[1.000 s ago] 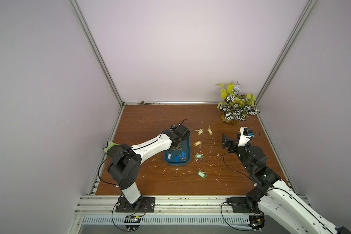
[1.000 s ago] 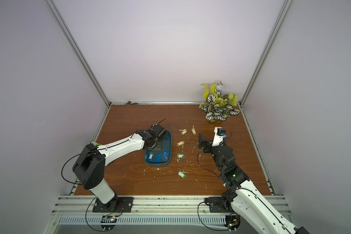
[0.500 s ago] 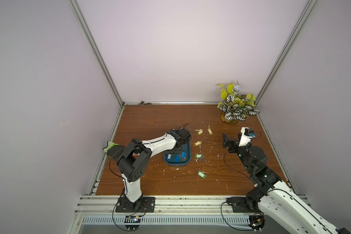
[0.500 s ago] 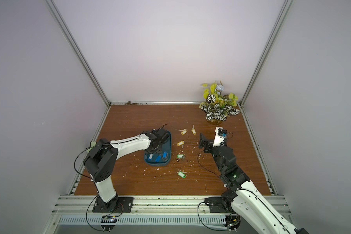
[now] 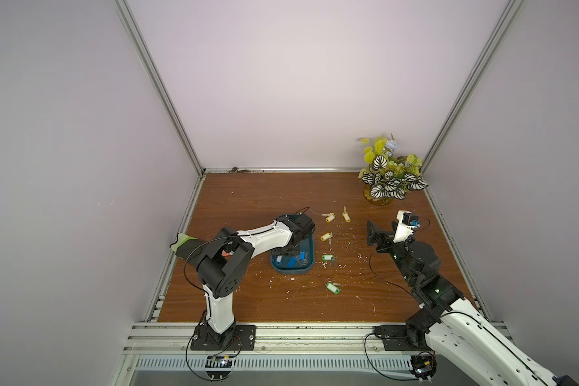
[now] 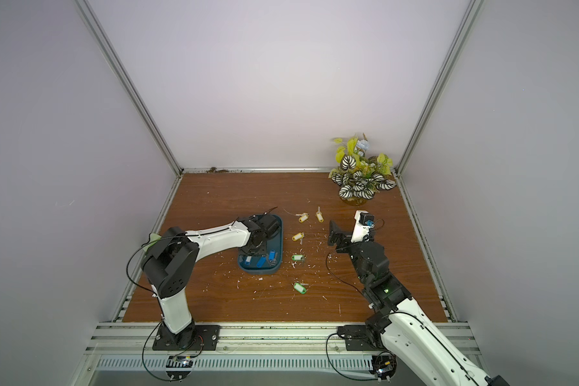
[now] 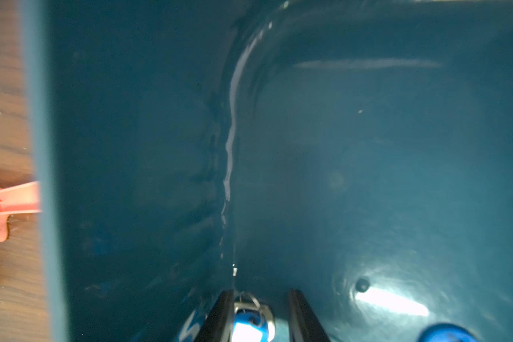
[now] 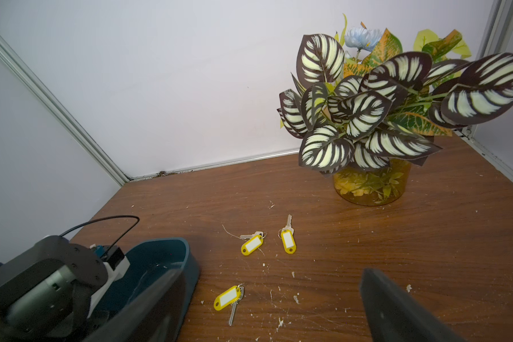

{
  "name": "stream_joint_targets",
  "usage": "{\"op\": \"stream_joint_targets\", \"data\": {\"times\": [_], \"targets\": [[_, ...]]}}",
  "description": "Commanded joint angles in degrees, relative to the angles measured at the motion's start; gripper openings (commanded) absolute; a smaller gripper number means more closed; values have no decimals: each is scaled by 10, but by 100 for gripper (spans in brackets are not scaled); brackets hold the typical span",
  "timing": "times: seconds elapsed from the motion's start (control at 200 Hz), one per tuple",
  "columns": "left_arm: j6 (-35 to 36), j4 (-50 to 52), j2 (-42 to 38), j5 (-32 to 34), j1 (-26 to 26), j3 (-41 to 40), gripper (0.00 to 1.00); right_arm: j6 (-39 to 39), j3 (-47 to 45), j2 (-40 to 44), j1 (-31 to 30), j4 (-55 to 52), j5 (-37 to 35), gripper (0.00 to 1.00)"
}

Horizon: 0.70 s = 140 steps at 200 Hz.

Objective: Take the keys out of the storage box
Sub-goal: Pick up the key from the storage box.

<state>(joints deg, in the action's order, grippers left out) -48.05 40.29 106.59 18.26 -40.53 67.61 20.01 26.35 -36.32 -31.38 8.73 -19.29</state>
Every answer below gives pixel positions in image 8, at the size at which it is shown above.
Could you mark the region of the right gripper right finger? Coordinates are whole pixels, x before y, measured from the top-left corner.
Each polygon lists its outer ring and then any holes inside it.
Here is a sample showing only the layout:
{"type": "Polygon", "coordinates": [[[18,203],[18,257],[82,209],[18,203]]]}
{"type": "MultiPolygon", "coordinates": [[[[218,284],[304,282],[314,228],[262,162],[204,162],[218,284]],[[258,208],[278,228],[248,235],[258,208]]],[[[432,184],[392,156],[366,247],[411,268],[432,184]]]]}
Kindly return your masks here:
{"type": "Polygon", "coordinates": [[[359,286],[374,341],[463,341],[378,269],[364,269],[359,286]]]}

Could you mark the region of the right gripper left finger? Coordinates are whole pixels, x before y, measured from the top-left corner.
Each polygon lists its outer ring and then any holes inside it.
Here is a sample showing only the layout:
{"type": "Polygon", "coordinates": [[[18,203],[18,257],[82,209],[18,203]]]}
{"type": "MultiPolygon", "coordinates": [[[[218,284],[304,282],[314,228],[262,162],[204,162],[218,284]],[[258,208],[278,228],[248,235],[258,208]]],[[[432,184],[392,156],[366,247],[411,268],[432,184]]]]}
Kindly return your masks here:
{"type": "Polygon", "coordinates": [[[183,271],[170,270],[85,340],[176,341],[185,295],[183,271]]]}

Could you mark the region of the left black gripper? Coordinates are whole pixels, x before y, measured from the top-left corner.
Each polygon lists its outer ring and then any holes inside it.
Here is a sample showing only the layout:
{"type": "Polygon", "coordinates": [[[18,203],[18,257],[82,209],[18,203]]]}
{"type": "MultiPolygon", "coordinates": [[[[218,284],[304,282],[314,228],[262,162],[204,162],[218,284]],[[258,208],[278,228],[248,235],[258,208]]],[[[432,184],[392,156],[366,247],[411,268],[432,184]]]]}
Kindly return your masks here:
{"type": "Polygon", "coordinates": [[[0,330],[21,341],[65,338],[86,322],[91,297],[107,281],[91,249],[45,237],[0,265],[0,330]]]}

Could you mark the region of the teal plastic storage box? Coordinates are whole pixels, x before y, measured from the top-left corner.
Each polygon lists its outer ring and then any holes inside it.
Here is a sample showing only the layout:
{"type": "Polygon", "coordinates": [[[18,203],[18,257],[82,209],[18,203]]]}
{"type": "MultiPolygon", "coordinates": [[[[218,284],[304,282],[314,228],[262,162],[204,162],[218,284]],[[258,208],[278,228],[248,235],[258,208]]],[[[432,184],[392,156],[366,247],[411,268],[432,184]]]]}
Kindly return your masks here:
{"type": "Polygon", "coordinates": [[[86,341],[176,341],[200,275],[187,240],[154,239],[126,254],[131,265],[96,307],[108,320],[86,341]]]}

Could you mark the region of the yellow tag key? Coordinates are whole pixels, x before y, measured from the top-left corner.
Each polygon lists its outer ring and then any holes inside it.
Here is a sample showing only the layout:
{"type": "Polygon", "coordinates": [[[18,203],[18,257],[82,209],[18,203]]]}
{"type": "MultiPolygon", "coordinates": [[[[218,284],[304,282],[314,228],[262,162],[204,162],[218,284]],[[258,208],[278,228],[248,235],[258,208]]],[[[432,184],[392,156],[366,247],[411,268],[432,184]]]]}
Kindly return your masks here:
{"type": "Polygon", "coordinates": [[[245,285],[238,284],[226,290],[221,295],[215,298],[213,308],[215,311],[219,312],[223,309],[226,309],[228,306],[231,306],[231,314],[228,321],[228,326],[232,326],[235,320],[235,314],[237,312],[237,307],[239,306],[239,302],[245,296],[245,285]]]}
{"type": "Polygon", "coordinates": [[[294,239],[294,229],[292,227],[292,215],[288,215],[286,225],[278,232],[278,236],[282,240],[285,252],[293,255],[296,252],[296,242],[294,239]]]}
{"type": "Polygon", "coordinates": [[[239,238],[245,241],[241,247],[242,254],[249,256],[258,250],[263,245],[265,236],[266,234],[261,231],[256,231],[252,235],[241,235],[239,238]]]}

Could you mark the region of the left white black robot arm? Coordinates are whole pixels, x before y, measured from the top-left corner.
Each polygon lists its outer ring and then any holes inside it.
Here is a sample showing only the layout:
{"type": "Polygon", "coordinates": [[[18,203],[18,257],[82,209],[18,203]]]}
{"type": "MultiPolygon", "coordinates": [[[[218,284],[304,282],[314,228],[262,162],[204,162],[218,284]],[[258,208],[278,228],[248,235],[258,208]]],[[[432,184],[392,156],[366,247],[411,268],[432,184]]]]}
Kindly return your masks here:
{"type": "Polygon", "coordinates": [[[84,325],[91,297],[108,281],[99,256],[48,236],[0,266],[0,319],[21,340],[60,339],[84,325]]]}

